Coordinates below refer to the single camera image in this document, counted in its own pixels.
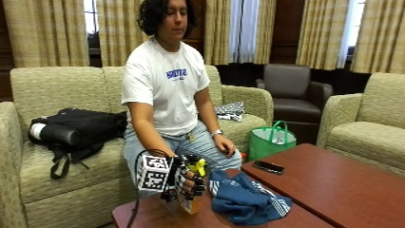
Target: green bag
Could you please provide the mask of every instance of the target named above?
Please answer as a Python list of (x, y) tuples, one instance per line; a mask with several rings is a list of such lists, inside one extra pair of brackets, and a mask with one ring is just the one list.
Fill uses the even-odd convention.
[(276, 154), (296, 146), (296, 137), (288, 130), (288, 124), (277, 121), (272, 127), (256, 127), (250, 131), (249, 160)]

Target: curtain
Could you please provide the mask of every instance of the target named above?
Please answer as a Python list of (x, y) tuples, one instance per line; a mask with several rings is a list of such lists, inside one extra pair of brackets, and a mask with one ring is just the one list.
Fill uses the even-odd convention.
[(230, 0), (206, 0), (204, 60), (206, 65), (229, 64)]
[(84, 2), (3, 0), (16, 67), (88, 66)]
[(405, 73), (405, 0), (366, 0), (352, 70)]
[(349, 0), (305, 1), (296, 63), (337, 68)]
[(276, 0), (262, 0), (258, 6), (258, 24), (256, 34), (256, 50), (253, 64), (269, 63), (273, 26), (276, 15)]
[(133, 49), (148, 40), (137, 18), (141, 0), (97, 1), (103, 67), (124, 66)]

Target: wooden coffee table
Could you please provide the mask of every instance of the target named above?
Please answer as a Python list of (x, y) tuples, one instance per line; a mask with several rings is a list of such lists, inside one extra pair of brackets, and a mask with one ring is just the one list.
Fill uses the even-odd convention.
[(310, 144), (261, 159), (285, 166), (241, 170), (337, 227), (405, 227), (405, 178)]
[[(230, 175), (236, 175), (238, 170), (228, 170)], [(113, 221), (119, 228), (125, 228), (135, 203), (129, 202), (113, 209)], [(240, 227), (226, 219), (226, 215), (212, 210), (212, 194), (205, 191), (198, 204), (198, 211), (189, 215), (178, 206), (177, 202), (166, 203), (160, 199), (160, 194), (141, 199), (139, 202), (139, 214), (132, 227), (165, 228), (165, 227), (196, 227), (218, 228)], [(293, 205), (284, 218), (273, 220), (262, 225), (242, 227), (332, 227), (322, 219), (309, 213), (298, 205)]]

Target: cell phone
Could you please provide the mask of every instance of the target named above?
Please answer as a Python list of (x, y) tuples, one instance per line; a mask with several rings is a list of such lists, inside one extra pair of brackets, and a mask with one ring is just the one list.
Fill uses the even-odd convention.
[(269, 163), (265, 161), (253, 161), (253, 167), (260, 168), (265, 170), (269, 173), (274, 173), (278, 175), (282, 175), (284, 173), (284, 167), (278, 164)]

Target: robotic hand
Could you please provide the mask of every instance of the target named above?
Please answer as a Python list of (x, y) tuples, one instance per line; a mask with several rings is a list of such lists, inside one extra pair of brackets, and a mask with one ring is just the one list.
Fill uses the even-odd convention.
[[(166, 178), (166, 183), (169, 185), (174, 185), (176, 189), (168, 189), (161, 194), (161, 199), (166, 202), (178, 199), (178, 194), (185, 196), (185, 200), (193, 200), (194, 197), (201, 196), (202, 192), (205, 191), (205, 183), (204, 183), (204, 176), (205, 176), (205, 160), (194, 155), (181, 155), (174, 156), (170, 159), (170, 170)], [(185, 181), (190, 180), (194, 183), (194, 186), (190, 189), (190, 192), (186, 192), (184, 189)]]

